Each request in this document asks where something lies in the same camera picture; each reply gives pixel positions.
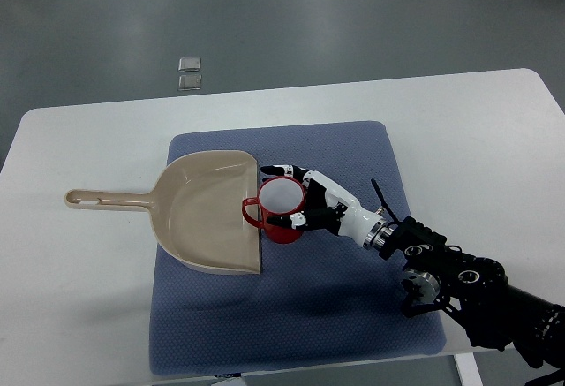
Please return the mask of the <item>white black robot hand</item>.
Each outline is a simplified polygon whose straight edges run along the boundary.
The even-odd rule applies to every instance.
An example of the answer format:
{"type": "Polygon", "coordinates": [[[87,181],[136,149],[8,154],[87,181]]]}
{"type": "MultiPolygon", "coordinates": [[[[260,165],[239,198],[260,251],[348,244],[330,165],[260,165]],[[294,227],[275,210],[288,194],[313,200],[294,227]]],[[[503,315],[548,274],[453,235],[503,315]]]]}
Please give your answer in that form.
{"type": "Polygon", "coordinates": [[[305,208],[269,216],[270,225],[296,231],[326,230],[364,248],[382,246],[392,233],[382,215],[363,208],[357,197],[319,171],[296,165],[267,165],[260,171],[270,177],[294,178],[305,189],[305,208]]]}

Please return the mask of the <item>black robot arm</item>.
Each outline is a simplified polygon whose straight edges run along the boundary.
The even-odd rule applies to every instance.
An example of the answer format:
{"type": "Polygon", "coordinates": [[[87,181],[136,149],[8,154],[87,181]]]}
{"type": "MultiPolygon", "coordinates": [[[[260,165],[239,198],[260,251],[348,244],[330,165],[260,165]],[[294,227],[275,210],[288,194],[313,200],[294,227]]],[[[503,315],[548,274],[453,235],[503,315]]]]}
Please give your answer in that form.
{"type": "Polygon", "coordinates": [[[472,346],[504,351],[513,345],[530,367],[554,367],[531,384],[564,382],[562,305],[510,285],[499,262],[464,253],[411,216],[377,223],[364,245],[384,260],[403,255],[405,317],[442,311],[464,329],[472,346]]]}

